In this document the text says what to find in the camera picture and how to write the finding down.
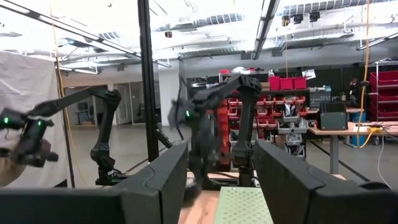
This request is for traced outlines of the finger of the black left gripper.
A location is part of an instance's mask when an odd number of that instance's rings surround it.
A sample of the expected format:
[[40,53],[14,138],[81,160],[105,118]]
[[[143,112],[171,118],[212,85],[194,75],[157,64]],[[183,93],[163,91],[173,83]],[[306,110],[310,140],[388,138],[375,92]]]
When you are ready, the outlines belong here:
[[193,180],[186,183],[182,207],[191,207],[200,196],[203,182],[208,177],[208,159],[198,155],[189,155],[188,168],[193,173]]

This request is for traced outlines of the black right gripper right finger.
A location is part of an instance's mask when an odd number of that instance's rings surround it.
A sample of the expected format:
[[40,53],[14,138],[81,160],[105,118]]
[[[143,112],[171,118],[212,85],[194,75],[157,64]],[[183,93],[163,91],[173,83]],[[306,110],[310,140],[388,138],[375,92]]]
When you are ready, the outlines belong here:
[[331,175],[264,140],[254,167],[274,223],[397,223],[397,192]]

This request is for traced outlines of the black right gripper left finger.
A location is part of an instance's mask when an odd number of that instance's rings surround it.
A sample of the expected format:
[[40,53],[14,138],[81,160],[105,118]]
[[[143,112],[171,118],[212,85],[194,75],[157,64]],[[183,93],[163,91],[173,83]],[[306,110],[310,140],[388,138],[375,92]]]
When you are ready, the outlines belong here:
[[1,189],[1,223],[178,223],[187,157],[182,141],[107,189]]

